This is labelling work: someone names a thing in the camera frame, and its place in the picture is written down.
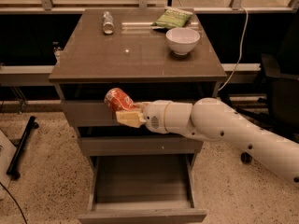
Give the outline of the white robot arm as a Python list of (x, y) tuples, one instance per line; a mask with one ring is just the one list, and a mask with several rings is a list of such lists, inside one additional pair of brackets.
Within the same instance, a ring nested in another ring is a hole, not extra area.
[(227, 104), (203, 98), (194, 104), (140, 103), (116, 112), (121, 124), (153, 133), (175, 133), (199, 141), (236, 145), (274, 174), (299, 188), (299, 145), (248, 121)]

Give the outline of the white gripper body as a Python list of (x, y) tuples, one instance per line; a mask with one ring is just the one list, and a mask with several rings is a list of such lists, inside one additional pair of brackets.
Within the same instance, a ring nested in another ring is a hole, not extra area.
[(158, 100), (150, 102), (143, 110), (143, 116), (146, 119), (145, 126), (153, 133), (166, 134), (165, 112), (171, 101)]

